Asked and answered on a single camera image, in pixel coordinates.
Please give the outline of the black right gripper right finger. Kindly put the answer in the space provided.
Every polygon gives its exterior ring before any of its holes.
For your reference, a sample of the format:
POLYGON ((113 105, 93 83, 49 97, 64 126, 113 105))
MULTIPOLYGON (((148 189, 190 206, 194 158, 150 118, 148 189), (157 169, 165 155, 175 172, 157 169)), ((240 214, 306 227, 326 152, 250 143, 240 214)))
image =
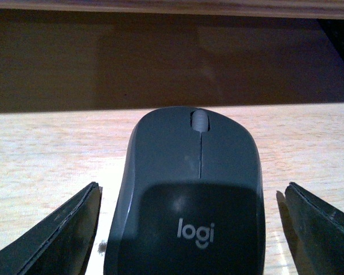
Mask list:
POLYGON ((344 212, 295 182, 285 190, 296 235, 316 274, 344 274, 344 212))

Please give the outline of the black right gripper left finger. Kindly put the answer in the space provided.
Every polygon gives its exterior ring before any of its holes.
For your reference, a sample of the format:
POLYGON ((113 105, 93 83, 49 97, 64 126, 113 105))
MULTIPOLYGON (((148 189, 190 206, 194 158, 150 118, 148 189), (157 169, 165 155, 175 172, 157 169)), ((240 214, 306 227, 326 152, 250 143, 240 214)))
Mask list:
POLYGON ((0 250, 0 274, 85 274, 99 221, 96 182, 0 250))

